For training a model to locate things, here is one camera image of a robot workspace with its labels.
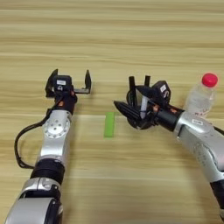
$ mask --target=water bottle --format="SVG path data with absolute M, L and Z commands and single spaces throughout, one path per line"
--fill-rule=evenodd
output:
M 190 91 L 184 109 L 196 116 L 205 118 L 215 101 L 215 86 L 218 77 L 214 73 L 203 75 L 201 83 Z

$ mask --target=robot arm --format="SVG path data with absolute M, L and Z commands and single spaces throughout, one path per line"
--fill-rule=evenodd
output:
M 178 119 L 174 135 L 198 160 L 224 221 L 224 137 L 211 123 L 187 112 Z
M 140 106 L 131 103 L 133 89 L 148 98 L 145 118 L 141 117 Z M 117 109 L 128 118 L 129 123 L 140 130 L 151 125 L 161 125 L 172 131 L 174 136 L 198 160 L 213 194 L 220 205 L 220 217 L 224 221 L 224 136 L 211 123 L 175 108 L 169 104 L 171 90 L 165 81 L 153 87 L 136 86 L 127 94 L 128 104 L 115 101 Z
M 88 71 L 86 87 L 83 89 L 74 89 L 71 77 L 58 75 L 58 70 L 55 70 L 48 79 L 45 88 L 46 97 L 54 98 L 57 103 L 47 112 L 43 124 L 44 142 L 37 162 L 30 179 L 25 182 L 11 208 L 5 224 L 62 222 L 61 184 L 66 169 L 69 132 L 74 105 L 77 102 L 76 95 L 89 94 L 90 88 L 91 79 Z M 22 164 L 27 168 L 21 157 L 17 156 L 17 161 L 20 162 L 20 166 Z

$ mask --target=black cable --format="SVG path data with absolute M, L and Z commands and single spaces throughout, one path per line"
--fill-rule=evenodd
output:
M 218 132 L 220 132 L 223 136 L 224 136 L 224 130 L 223 129 L 219 129 L 217 127 L 214 127 L 214 129 Z
M 18 153 L 18 140 L 19 138 L 26 132 L 36 129 L 37 127 L 41 127 L 43 126 L 43 124 L 45 124 L 46 120 L 49 118 L 50 114 L 53 112 L 53 110 L 55 109 L 55 107 L 58 106 L 58 104 L 63 100 L 63 95 L 55 102 L 55 104 L 47 111 L 46 116 L 44 117 L 43 120 L 41 120 L 40 122 L 36 122 L 34 124 L 31 124 L 27 127 L 25 127 L 24 129 L 22 129 L 18 134 L 17 137 L 15 139 L 15 143 L 14 143 L 14 152 L 15 152 L 15 156 L 16 156 L 16 160 L 17 160 L 17 164 L 21 167 L 21 168 L 25 168 L 25 169 L 33 169 L 34 166 L 29 165 L 27 163 L 25 163 L 22 158 L 19 156 Z

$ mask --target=label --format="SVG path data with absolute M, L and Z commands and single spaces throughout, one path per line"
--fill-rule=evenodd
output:
M 194 123 L 194 124 L 198 124 L 198 125 L 200 125 L 200 126 L 203 125 L 203 122 L 202 122 L 202 121 L 199 121 L 199 120 L 196 120 L 196 119 L 192 119 L 192 123 Z
M 160 88 L 160 91 L 163 93 L 165 90 L 166 90 L 166 86 L 163 85 L 163 86 Z
M 67 82 L 65 80 L 57 80 L 57 84 L 65 86 Z

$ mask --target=wood grain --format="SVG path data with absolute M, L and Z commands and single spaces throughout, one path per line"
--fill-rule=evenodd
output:
M 221 223 L 198 164 L 171 133 L 132 129 L 118 113 L 115 137 L 103 138 L 103 128 L 130 75 L 167 80 L 182 107 L 206 72 L 220 78 L 208 119 L 224 128 L 223 24 L 221 0 L 0 0 L 0 222 L 31 173 L 16 165 L 14 138 L 52 105 L 44 88 L 58 68 L 79 88 L 89 69 L 94 84 L 73 118 L 63 223 Z M 26 161 L 41 143 L 41 129 L 23 138 Z

